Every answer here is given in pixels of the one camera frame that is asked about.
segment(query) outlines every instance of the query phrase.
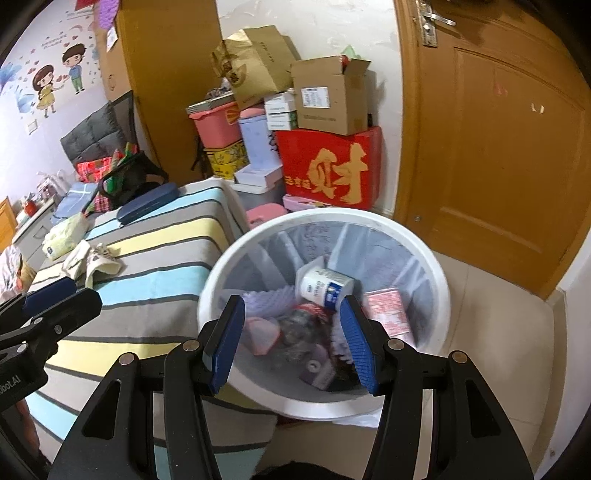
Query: wooden door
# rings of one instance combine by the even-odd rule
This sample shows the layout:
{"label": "wooden door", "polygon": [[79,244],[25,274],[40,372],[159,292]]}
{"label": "wooden door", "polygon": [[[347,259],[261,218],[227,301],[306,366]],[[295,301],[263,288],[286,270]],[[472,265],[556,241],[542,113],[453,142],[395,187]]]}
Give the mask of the wooden door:
{"label": "wooden door", "polygon": [[215,0],[122,0],[117,25],[157,160],[179,186],[199,180],[191,171],[197,132],[185,109],[221,83],[209,60],[222,39]]}
{"label": "wooden door", "polygon": [[[547,296],[589,231],[589,87],[516,3],[431,4],[456,26],[436,22],[432,48],[410,18],[401,25],[395,218],[433,250]],[[416,18],[414,0],[401,7]]]}
{"label": "wooden door", "polygon": [[17,231],[17,220],[14,218],[14,212],[6,197],[0,203],[0,253],[6,247],[12,244],[12,237]]}

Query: paper bag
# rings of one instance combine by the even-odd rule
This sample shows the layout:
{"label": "paper bag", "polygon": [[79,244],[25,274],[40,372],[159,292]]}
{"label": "paper bag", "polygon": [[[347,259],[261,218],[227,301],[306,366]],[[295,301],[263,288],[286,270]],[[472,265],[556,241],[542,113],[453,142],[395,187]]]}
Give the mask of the paper bag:
{"label": "paper bag", "polygon": [[296,59],[274,25],[239,30],[222,40],[211,59],[217,76],[230,82],[241,110],[293,85]]}

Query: bed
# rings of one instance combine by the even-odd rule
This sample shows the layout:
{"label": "bed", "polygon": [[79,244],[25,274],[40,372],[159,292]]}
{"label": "bed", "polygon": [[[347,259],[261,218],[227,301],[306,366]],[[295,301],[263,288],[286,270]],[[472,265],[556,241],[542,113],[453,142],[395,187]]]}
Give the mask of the bed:
{"label": "bed", "polygon": [[[208,179],[182,187],[180,197],[122,227],[116,212],[95,220],[87,235],[109,245],[123,267],[114,277],[95,276],[103,301],[99,317],[60,342],[47,362],[47,385],[27,397],[41,450],[55,457],[77,414],[119,355],[161,355],[195,338],[199,294],[222,252],[249,227],[238,198],[226,182]],[[31,291],[60,276],[61,261],[46,261]],[[204,402],[214,452],[224,480],[249,478],[277,417],[230,386]],[[158,477],[170,477],[162,415],[154,398]]]}

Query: light blue container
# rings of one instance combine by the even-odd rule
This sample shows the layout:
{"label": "light blue container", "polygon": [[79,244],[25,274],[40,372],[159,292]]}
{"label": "light blue container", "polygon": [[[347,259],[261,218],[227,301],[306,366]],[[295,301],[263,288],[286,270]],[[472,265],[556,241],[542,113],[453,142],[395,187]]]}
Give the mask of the light blue container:
{"label": "light blue container", "polygon": [[241,118],[238,123],[252,168],[269,170],[281,166],[275,135],[267,128],[267,116]]}

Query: white trash bin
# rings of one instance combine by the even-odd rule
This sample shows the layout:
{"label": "white trash bin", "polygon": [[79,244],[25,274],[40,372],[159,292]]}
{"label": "white trash bin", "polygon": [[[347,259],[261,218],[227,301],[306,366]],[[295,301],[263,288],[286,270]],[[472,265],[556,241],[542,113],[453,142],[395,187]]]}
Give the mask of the white trash bin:
{"label": "white trash bin", "polygon": [[[441,352],[449,329],[450,296],[439,262],[402,225],[346,208],[290,213],[233,243],[202,291],[200,328],[219,317],[231,294],[294,285],[297,269],[321,255],[327,268],[359,280],[355,291],[359,300],[363,292],[398,287],[417,350]],[[300,380],[298,372],[295,366],[277,370],[265,356],[254,356],[239,346],[228,382],[258,404],[303,420],[343,419],[382,406],[383,398],[371,396],[361,386],[322,391]]]}

